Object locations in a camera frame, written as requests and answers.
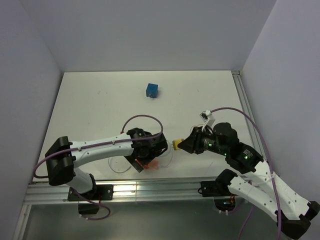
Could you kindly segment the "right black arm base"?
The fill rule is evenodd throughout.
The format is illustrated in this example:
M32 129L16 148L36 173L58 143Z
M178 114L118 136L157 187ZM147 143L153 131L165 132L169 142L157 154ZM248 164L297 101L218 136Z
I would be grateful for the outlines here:
M237 200L228 187L217 180L201 181L197 192L203 198L213 198L214 206L219 214L231 214L238 211L244 204L244 200Z

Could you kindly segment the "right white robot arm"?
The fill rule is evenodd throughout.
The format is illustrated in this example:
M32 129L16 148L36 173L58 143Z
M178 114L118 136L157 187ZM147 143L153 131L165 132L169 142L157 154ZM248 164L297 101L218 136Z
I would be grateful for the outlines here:
M207 130L194 127L178 147L190 154L210 151L224 156L231 168L216 178L217 191L238 195L263 210L291 239L302 237L320 211L316 201L296 193L270 170L269 163L253 147L240 142L237 131L228 122Z

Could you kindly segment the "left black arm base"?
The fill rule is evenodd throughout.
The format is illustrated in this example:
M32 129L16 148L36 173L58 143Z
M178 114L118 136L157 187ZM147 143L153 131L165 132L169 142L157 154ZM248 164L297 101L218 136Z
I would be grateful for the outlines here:
M77 193L73 188L69 188L67 201L78 202L78 213L81 216L92 218L102 207L102 201L113 199L114 186L112 184L98 184L89 193Z

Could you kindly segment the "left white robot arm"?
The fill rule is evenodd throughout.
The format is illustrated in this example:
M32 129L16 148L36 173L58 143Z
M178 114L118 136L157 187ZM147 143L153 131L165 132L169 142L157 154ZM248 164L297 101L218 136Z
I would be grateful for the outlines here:
M152 135L137 127L114 137L89 142L70 142L63 136L45 154L48 182L51 186L68 185L86 200L91 200L98 193L96 181L91 173L83 172L81 166L124 157L140 173L167 149L168 143L162 132Z

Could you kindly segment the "blue cube socket adapter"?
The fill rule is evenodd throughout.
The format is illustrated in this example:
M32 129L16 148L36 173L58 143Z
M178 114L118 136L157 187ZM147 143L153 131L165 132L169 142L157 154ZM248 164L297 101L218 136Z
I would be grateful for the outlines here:
M148 83L145 91L146 97L156 99L158 96L158 87L159 86L157 84Z

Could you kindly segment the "yellow plug adapter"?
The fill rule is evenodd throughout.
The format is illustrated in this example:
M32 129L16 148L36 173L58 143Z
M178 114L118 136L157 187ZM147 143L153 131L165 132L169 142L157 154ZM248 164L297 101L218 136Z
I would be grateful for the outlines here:
M178 145L179 145L181 142L183 142L183 141L184 141L183 138L173 140L173 141L172 141L172 148L173 148L173 150L174 150L174 151L180 150L180 148L179 148Z

